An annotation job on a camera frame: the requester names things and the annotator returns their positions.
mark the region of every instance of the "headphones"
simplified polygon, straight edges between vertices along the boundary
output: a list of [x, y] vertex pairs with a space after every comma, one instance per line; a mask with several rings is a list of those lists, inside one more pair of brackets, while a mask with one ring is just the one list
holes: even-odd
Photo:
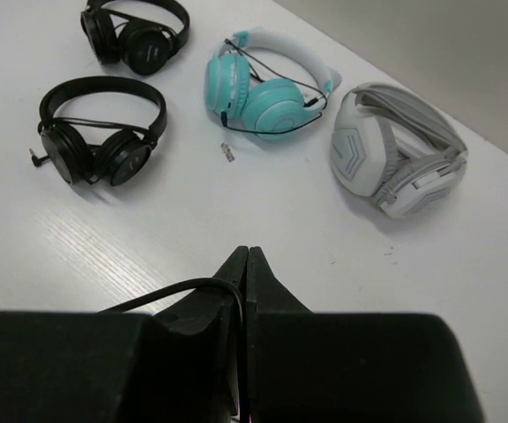
[[[160, 113], [148, 129], [121, 123], [54, 117], [66, 101], [94, 93], [135, 95], [156, 104]], [[33, 164], [39, 167], [52, 160], [58, 173], [69, 184], [80, 180], [94, 184], [104, 177], [110, 178], [112, 186], [127, 182], [150, 158], [167, 125], [166, 101], [162, 94], [143, 82], [128, 78], [90, 77], [64, 82], [44, 96], [39, 111], [41, 122], [38, 131], [48, 156], [38, 158], [31, 150]], [[119, 131], [107, 138], [103, 145], [88, 145], [72, 125]]]
[[429, 104], [395, 86], [366, 84], [342, 101], [331, 157], [346, 188], [401, 218], [448, 196], [466, 172], [467, 148]]
[[[265, 48], [299, 63], [317, 81], [317, 88], [283, 77], [245, 52], [246, 48]], [[257, 74], [251, 75], [247, 57], [280, 78], [263, 81]], [[250, 77], [260, 82], [253, 89]], [[327, 67], [319, 55], [298, 41], [255, 28], [235, 33], [232, 40], [226, 40], [215, 50], [205, 71], [205, 106], [220, 116], [226, 128], [228, 119], [242, 119], [244, 130], [230, 130], [277, 140], [317, 120], [341, 80], [336, 70]], [[321, 95], [306, 103], [297, 85]]]
[[[152, 75], [182, 48], [190, 36], [190, 15], [176, 0], [141, 0], [160, 6], [183, 22], [176, 33], [169, 26], [136, 18], [120, 11], [103, 9], [115, 0], [88, 0], [81, 13], [81, 27], [101, 64], [125, 62], [139, 75]], [[111, 16], [126, 19], [116, 36]]]

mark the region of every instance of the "black headphones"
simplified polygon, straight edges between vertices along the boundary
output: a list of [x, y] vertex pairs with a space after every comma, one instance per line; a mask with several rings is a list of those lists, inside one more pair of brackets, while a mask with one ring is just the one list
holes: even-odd
[[[157, 22], [102, 9], [113, 1], [88, 0], [86, 9], [81, 13], [81, 27], [101, 64], [123, 60], [135, 73], [152, 75], [186, 44], [190, 36], [190, 15], [176, 0], [142, 1], [176, 15], [183, 22], [180, 33]], [[118, 38], [111, 16], [127, 20]]]
[[[122, 123], [54, 117], [66, 101], [94, 93], [125, 93], [150, 100], [160, 113], [148, 129]], [[90, 184], [108, 176], [113, 186], [134, 176], [150, 158], [167, 125], [166, 101], [158, 90], [144, 82], [118, 77], [90, 77], [64, 82], [48, 92], [41, 101], [38, 125], [42, 145], [48, 156], [38, 158], [31, 150], [36, 167], [52, 160], [58, 173], [70, 183]], [[72, 125], [115, 129], [102, 145], [89, 145]]]

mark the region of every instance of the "audio jack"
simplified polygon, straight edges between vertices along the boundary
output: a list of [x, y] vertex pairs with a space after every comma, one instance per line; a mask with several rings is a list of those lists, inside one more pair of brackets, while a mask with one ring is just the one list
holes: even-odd
[[40, 167], [44, 164], [45, 161], [50, 160], [49, 156], [38, 157], [32, 148], [29, 148], [28, 152], [31, 153], [31, 161], [35, 167]]

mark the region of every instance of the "white table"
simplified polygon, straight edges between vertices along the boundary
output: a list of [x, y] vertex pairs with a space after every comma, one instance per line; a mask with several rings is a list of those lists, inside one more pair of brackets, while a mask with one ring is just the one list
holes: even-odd
[[[442, 316], [489, 421], [508, 422], [508, 156], [456, 124], [471, 152], [458, 192], [432, 215], [390, 220], [340, 188], [328, 152], [342, 95], [362, 82], [393, 81], [270, 0], [184, 3], [190, 44], [146, 80], [168, 101], [161, 147], [122, 187], [71, 189], [52, 165], [35, 169], [27, 148], [43, 152], [35, 129], [47, 90], [103, 74], [79, 27], [83, 2], [0, 2], [0, 308], [98, 310], [211, 275], [237, 245], [260, 245], [312, 309]], [[203, 105], [214, 46], [257, 25], [319, 48], [344, 76], [329, 113], [294, 142], [252, 143], [213, 124]], [[106, 72], [130, 76], [123, 65]], [[155, 110], [103, 94], [64, 112], [144, 125]]]

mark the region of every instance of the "headband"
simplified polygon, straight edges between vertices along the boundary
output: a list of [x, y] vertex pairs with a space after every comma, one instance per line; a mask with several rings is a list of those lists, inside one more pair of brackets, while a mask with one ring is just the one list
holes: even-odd
[[430, 104], [412, 93], [393, 85], [370, 83], [357, 86], [348, 94], [348, 112], [357, 113], [357, 105], [379, 108], [386, 117], [411, 130], [421, 139], [428, 139], [443, 151], [451, 147], [458, 153], [467, 148], [456, 130]]
[[41, 101], [39, 107], [41, 123], [50, 121], [54, 117], [54, 113], [66, 101], [96, 93], [124, 93], [150, 100], [160, 109], [158, 117], [148, 127], [150, 137], [153, 138], [151, 141], [158, 141], [166, 129], [168, 114], [166, 101], [162, 94], [144, 82], [119, 77], [78, 78], [55, 86]]
[[[327, 97], [342, 82], [340, 74], [328, 67], [317, 53], [306, 48], [299, 41], [281, 33], [266, 31], [264, 28], [258, 27], [235, 33], [231, 41], [239, 48], [264, 48], [300, 64], [317, 81], [318, 89]], [[215, 50], [214, 56], [220, 57], [232, 50], [232, 46], [222, 43]]]
[[[117, 0], [87, 0], [87, 7], [90, 10], [100, 9], [105, 4]], [[139, 0], [142, 3], [149, 3], [161, 7], [172, 13], [183, 22], [183, 29], [176, 35], [177, 48], [182, 48], [190, 38], [190, 15], [176, 0]]]

